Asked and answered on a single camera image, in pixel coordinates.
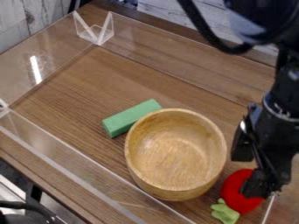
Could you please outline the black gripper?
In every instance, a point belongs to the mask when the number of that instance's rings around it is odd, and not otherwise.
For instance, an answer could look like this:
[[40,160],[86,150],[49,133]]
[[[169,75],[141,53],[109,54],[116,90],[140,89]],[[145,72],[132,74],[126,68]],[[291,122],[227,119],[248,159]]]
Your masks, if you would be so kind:
[[235,162],[256,161],[239,192],[245,198],[267,199],[291,182],[291,167],[299,153],[299,105],[287,108],[271,93],[261,104],[251,103],[237,125],[229,157]]

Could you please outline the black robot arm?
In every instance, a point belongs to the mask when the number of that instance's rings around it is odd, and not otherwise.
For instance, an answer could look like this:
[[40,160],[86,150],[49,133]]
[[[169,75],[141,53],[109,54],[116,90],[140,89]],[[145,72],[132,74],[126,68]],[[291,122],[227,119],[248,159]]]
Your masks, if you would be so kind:
[[224,0],[231,26],[252,46],[277,48],[275,81],[260,103],[247,106],[231,159],[256,163],[239,192],[265,198],[291,182],[299,154],[299,0]]

